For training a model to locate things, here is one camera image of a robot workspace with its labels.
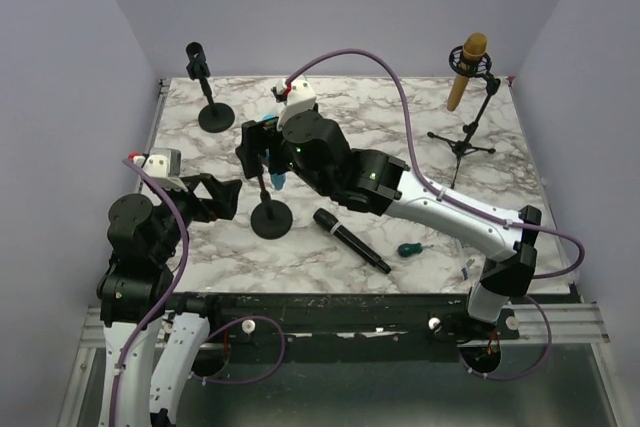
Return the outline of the blue microphone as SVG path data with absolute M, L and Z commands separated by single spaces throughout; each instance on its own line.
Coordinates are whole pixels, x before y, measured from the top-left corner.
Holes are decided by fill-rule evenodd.
M 261 119 L 265 131 L 265 148 L 261 152 L 261 158 L 267 167 L 273 188 L 281 191 L 286 184 L 288 169 L 285 167 L 284 137 L 277 129 L 277 120 L 278 117 L 274 114 L 266 114 Z

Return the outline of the black round-base stand with clip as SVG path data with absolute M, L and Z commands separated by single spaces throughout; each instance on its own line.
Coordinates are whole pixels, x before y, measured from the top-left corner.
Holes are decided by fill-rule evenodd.
M 251 213 L 251 229 L 262 239 L 279 239 L 292 227 L 292 211 L 285 203 L 271 197 L 266 189 L 263 173 L 257 176 L 257 180 L 260 188 L 260 203 Z

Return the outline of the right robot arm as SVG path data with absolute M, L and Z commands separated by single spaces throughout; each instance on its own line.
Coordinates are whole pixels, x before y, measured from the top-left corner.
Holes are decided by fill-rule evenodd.
M 276 119 L 248 121 L 236 149 L 244 175 L 292 172 L 317 194 L 351 211 L 415 222 L 477 249 L 485 257 L 460 326 L 480 339 L 496 327 L 506 302 L 528 291 L 542 213 L 493 207 L 433 181 L 422 182 L 401 159 L 349 146 L 338 124 L 314 110 L 299 113 L 283 129 Z

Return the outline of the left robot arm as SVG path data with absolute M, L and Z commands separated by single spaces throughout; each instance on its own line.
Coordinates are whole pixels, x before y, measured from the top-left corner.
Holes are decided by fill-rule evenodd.
M 188 251 L 192 222 L 234 218 L 241 180 L 219 181 L 210 174 L 143 179 L 160 204 L 132 193 L 116 200 L 108 212 L 112 254 L 97 288 L 106 345 L 102 426 L 174 425 L 195 343 L 214 340 L 222 327 L 220 315 L 207 307 L 179 315 L 178 324 L 186 331 L 178 338 L 177 364 L 155 374 L 165 306 L 187 259 L 180 258 L 177 271 L 167 262 L 177 249 Z

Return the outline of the black microphone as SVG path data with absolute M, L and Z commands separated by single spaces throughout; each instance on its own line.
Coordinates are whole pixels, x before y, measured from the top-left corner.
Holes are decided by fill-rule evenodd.
M 325 230 L 329 235 L 335 237 L 344 244 L 348 249 L 358 255 L 366 263 L 378 269 L 385 275 L 391 272 L 391 267 L 382 257 L 377 254 L 364 241 L 347 229 L 333 214 L 329 211 L 319 208 L 313 214 L 313 220 L 316 224 Z

